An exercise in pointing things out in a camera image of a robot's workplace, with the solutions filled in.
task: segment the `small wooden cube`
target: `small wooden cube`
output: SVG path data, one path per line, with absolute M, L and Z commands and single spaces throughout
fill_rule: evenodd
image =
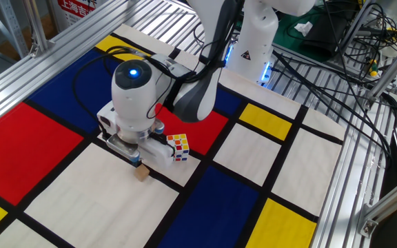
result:
M 143 182 L 145 178 L 150 174 L 149 169 L 144 165 L 141 164 L 139 165 L 135 170 L 134 170 L 134 176 L 137 178 L 137 180 Z

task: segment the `warning label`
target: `warning label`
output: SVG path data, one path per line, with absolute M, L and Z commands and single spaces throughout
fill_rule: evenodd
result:
M 243 58 L 247 59 L 247 60 L 251 60 L 251 56 L 249 55 L 249 51 L 246 51 L 245 53 L 243 53 L 241 55 Z

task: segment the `metal rack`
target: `metal rack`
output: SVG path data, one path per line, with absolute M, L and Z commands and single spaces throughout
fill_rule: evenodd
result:
M 76 61 L 122 23 L 156 39 L 197 55 L 201 50 L 192 34 L 200 22 L 189 7 L 168 0 L 109 1 L 75 25 L 53 38 L 53 46 L 36 58 L 27 56 L 0 75 L 0 116 L 28 97 L 44 83 Z M 203 28 L 196 29 L 204 37 Z M 342 102 L 362 114 L 349 88 L 337 75 L 322 69 L 318 62 L 306 59 L 292 51 L 276 46 L 286 57 L 305 61 L 290 61 L 304 77 L 331 90 Z M 365 204 L 379 200 L 385 171 L 385 160 L 379 147 L 370 143 L 357 130 L 348 126 L 291 76 L 285 76 L 283 65 L 276 63 L 275 71 L 263 87 L 315 109 L 346 127 L 346 137 L 325 204 L 312 240 L 312 247 L 368 247 L 369 239 L 360 235 L 358 221 Z M 356 89 L 364 97 L 366 90 Z M 372 130 L 341 106 L 330 101 L 330 106 L 361 131 L 377 138 Z M 384 104 L 374 104 L 368 115 L 376 127 L 391 139 L 394 116 Z

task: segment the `blue square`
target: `blue square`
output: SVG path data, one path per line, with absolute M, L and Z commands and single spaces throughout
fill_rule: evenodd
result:
M 217 88 L 214 107 L 226 114 L 233 115 L 241 103 L 241 99 L 221 88 Z
M 88 51 L 29 96 L 29 100 L 87 133 L 93 132 L 97 128 L 97 122 L 76 102 L 72 91 L 72 80 L 80 68 L 99 56 L 101 56 L 99 52 Z M 119 65 L 112 59 L 106 59 L 106 61 L 112 72 Z M 95 116 L 105 104 L 111 101 L 111 79 L 103 67 L 102 60 L 83 69 L 77 79 L 77 95 Z
M 209 167 L 159 247 L 233 247 L 257 198 L 252 188 Z

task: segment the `red square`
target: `red square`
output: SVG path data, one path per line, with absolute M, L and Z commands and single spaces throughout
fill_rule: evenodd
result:
M 83 138 L 25 103 L 0 118 L 0 196 L 16 205 Z
M 165 123 L 165 135 L 186 134 L 190 149 L 202 155 L 206 155 L 227 122 L 226 117 L 213 111 L 203 121 L 184 123 L 166 108 L 161 110 L 157 118 Z

